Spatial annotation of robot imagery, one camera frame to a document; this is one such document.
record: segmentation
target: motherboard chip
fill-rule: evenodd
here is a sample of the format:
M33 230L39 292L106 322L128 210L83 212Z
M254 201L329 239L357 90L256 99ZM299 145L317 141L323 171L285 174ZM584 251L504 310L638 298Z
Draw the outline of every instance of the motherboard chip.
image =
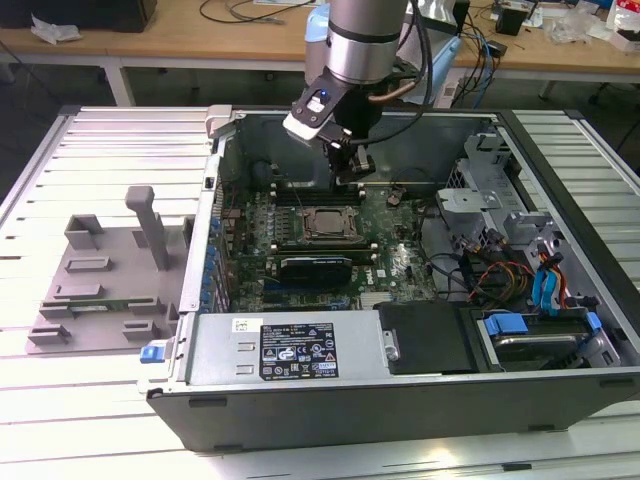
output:
M317 210L314 226L322 233L344 233L344 225L340 210Z
M350 244L362 241L356 212L346 208L307 208L303 211L304 238L311 242Z

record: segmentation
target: power supply label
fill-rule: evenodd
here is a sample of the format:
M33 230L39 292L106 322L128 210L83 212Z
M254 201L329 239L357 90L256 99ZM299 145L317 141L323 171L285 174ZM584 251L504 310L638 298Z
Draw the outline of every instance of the power supply label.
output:
M336 378L338 354L333 323L263 325L260 376L263 380Z

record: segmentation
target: power connector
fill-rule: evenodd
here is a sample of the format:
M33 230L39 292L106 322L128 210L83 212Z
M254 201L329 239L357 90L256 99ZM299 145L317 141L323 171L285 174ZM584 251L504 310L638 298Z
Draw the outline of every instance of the power connector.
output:
M487 42L487 46L489 47L489 54L494 58L501 58L507 53L507 46L502 43L491 40Z

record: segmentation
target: slotted metal surface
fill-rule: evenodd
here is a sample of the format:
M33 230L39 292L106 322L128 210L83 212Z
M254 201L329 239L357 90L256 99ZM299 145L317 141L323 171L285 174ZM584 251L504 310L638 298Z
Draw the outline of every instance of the slotted metal surface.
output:
M638 179L583 120L564 112L523 111L518 119L640 289L640 185ZM524 172L520 179L535 205L546 209Z
M600 479L631 478L640 471L638 401L610 407L568 432L216 457L185 451L138 393L136 381L161 377L164 365L141 366L135 355L25 357L27 329L66 247L62 232L71 211L97 209L104 226L133 226L135 217L118 201L129 184L150 183L165 225L195 213L206 157L196 150L206 142L204 115L204 109L92 108L61 118L0 207L0 478L84 480L146 473L225 480ZM162 129L149 129L150 123ZM132 155L116 140L124 138L122 132L142 130L133 136L148 147L144 154ZM77 132L91 148L82 156L63 154L68 150L61 144L78 142ZM171 138L174 154L157 155L160 143L154 145L154 138ZM105 143L113 147L106 157ZM55 182L51 174L58 175ZM608 234L621 233L611 228ZM532 469L505 473L502 465L513 462L530 463Z

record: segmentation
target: motherboard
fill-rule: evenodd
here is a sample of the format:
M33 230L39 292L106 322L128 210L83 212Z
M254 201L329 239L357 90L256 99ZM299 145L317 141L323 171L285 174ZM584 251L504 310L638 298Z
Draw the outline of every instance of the motherboard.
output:
M418 246L424 201L400 201L388 185L340 194L272 188L226 193L210 244L224 257L228 304L216 308L218 294L205 292L202 311L363 310L435 297Z

